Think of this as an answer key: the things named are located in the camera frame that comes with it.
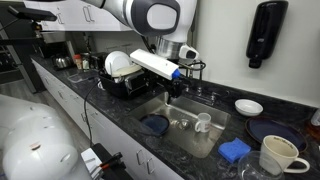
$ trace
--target white cabinet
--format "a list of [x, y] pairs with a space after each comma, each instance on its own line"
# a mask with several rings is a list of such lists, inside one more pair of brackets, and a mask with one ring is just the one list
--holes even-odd
[[[89, 137], [84, 118], [84, 100], [37, 62], [33, 61], [33, 63], [48, 91]], [[122, 160], [127, 166], [126, 171], [134, 179], [182, 179], [90, 104], [87, 104], [87, 115], [93, 142], [101, 143], [110, 154], [121, 152]]]
[[42, 21], [43, 30], [52, 31], [128, 31], [106, 10], [97, 8], [80, 0], [59, 2], [24, 1], [28, 8], [50, 11], [57, 20]]

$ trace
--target mug handle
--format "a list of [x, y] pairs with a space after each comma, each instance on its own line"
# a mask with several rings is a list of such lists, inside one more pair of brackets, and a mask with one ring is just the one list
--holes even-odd
[[196, 132], [199, 132], [200, 131], [200, 128], [198, 128], [199, 127], [199, 125], [200, 125], [200, 121], [198, 121], [197, 123], [196, 123], [196, 125], [194, 126], [194, 130], [196, 131]]
[[283, 171], [287, 172], [287, 173], [304, 173], [304, 172], [307, 172], [310, 169], [310, 164], [308, 163], [308, 161], [306, 161], [306, 160], [304, 160], [302, 158], [297, 158], [294, 161], [298, 161], [298, 162], [301, 162], [301, 163], [305, 164], [306, 168], [304, 168], [304, 169], [285, 169]]

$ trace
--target kitchen sink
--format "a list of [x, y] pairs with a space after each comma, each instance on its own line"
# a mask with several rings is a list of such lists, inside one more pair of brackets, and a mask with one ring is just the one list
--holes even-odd
[[[231, 115], [180, 96], [167, 104], [168, 93], [162, 93], [140, 107], [132, 110], [130, 115], [140, 120], [148, 114], [160, 114], [170, 121], [168, 131], [163, 135], [198, 158], [205, 158], [226, 128]], [[199, 113], [211, 115], [211, 127], [207, 133], [196, 132], [194, 126]]]

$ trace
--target white mug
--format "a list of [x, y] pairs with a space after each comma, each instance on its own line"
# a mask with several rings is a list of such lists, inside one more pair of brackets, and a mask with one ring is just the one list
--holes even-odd
[[[266, 153], [275, 159], [281, 166], [283, 172], [304, 173], [310, 169], [308, 161], [298, 158], [299, 151], [297, 147], [282, 137], [274, 135], [266, 136], [261, 145], [261, 152]], [[288, 169], [289, 165], [294, 161], [301, 162], [305, 164], [306, 167], [304, 169]]]
[[208, 132], [211, 126], [211, 116], [208, 113], [198, 114], [198, 122], [194, 126], [196, 132]]

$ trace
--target black countertop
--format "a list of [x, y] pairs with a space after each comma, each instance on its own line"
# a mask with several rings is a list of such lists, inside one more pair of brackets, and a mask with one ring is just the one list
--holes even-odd
[[[32, 55], [31, 58], [82, 98], [84, 98], [90, 90], [91, 87], [86, 83], [78, 83], [77, 86], [74, 86], [74, 84], [67, 79], [67, 77], [79, 72], [76, 68], [55, 71], [49, 59], [43, 59], [37, 55]], [[251, 146], [252, 150], [260, 149], [260, 144], [253, 140], [245, 130], [245, 121], [247, 118], [240, 115], [234, 108], [234, 102], [236, 100], [251, 99], [264, 107], [261, 116], [271, 117], [294, 127], [305, 136], [308, 142], [307, 150], [300, 153], [299, 157], [306, 159], [310, 163], [310, 170], [302, 174], [285, 173], [285, 178], [320, 179], [319, 144], [307, 134], [304, 126], [305, 121], [312, 117], [315, 108], [208, 82], [203, 82], [203, 87], [205, 87], [204, 90], [208, 92], [214, 91], [220, 94], [220, 96], [217, 96], [216, 102], [210, 106], [232, 115], [231, 121], [228, 123], [210, 154], [203, 159], [192, 156], [168, 140], [146, 136], [138, 132], [140, 127], [139, 122], [129, 116], [128, 113], [163, 92], [161, 88], [156, 89], [154, 92], [145, 93], [132, 100], [122, 100], [110, 95], [106, 91], [94, 88], [88, 97], [88, 102], [184, 179], [207, 180], [239, 179], [237, 176], [237, 163], [228, 163], [218, 153], [218, 148], [222, 143], [233, 141], [237, 137]], [[183, 96], [192, 98], [200, 103], [208, 104], [207, 100], [198, 98], [190, 93], [184, 93]]]

